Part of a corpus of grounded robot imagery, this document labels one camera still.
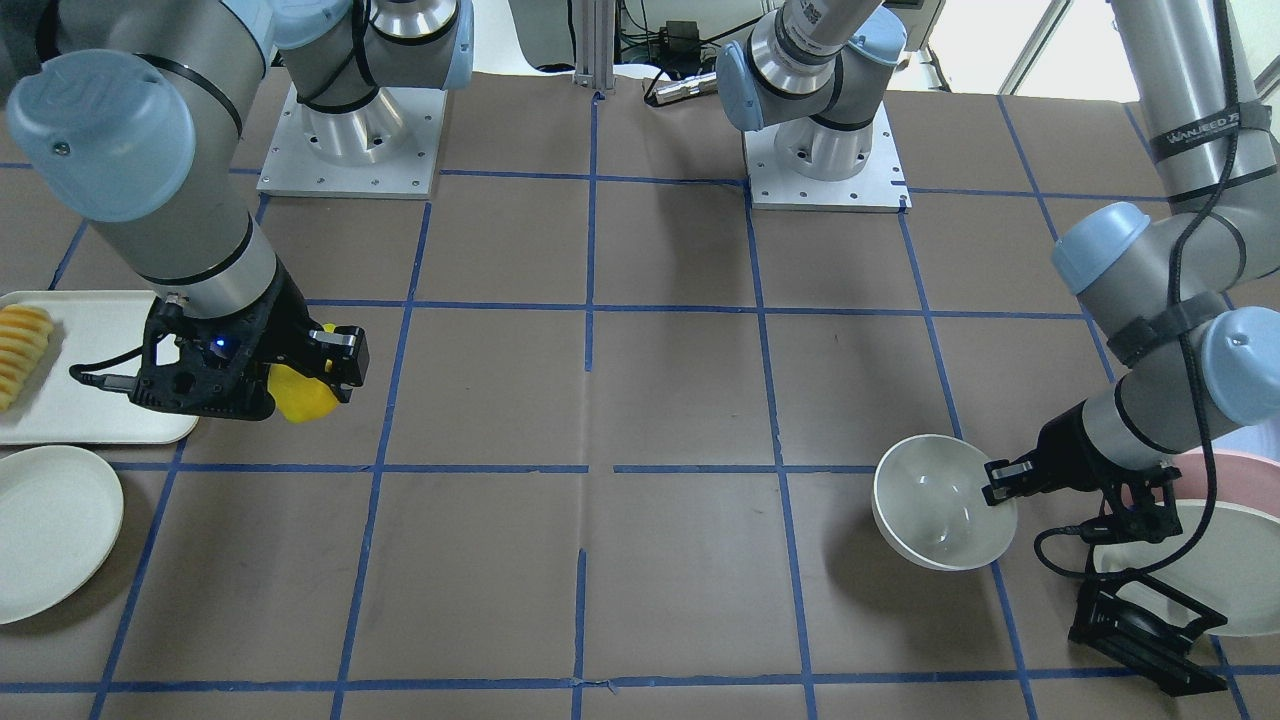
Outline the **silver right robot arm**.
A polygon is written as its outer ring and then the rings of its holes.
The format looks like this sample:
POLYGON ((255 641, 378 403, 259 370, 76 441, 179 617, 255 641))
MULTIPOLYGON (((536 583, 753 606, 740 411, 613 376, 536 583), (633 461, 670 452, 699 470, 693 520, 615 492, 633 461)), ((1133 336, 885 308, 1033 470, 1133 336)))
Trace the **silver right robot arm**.
POLYGON ((470 1, 5 1, 9 135, 52 193, 155 292, 137 348, 70 368, 141 407, 261 420, 284 366, 346 404, 365 331, 315 322, 230 159, 282 56, 297 101, 371 117, 358 158, 394 143, 390 88, 462 88, 470 1))

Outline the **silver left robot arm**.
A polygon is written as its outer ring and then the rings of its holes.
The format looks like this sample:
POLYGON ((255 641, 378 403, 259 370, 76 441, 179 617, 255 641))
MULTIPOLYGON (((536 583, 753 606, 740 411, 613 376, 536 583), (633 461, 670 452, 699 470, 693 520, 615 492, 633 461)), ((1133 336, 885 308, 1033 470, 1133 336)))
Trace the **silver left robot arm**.
MULTIPOLYGON (((988 465, 991 505, 1056 489, 1114 495, 1167 460, 1277 414, 1277 313, 1231 309, 1277 272, 1277 142, 1226 1, 1116 1, 1117 31, 1167 196, 1089 214, 1051 259, 1126 374, 1047 423, 1027 455, 988 465)), ((716 59, 740 131, 791 120, 859 132, 884 94, 902 26, 878 1, 787 1, 716 59)))

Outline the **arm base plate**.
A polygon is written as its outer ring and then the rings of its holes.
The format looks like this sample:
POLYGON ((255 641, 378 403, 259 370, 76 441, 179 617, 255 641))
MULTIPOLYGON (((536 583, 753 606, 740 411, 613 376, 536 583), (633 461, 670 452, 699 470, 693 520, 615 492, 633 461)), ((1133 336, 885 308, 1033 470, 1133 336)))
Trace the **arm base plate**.
POLYGON ((383 88, 352 113, 325 114, 289 88, 257 188, 274 197, 428 200, 449 95, 383 88))
POLYGON ((913 206, 884 104, 860 129, 801 118, 746 132, 742 145, 755 208, 900 213, 913 206))

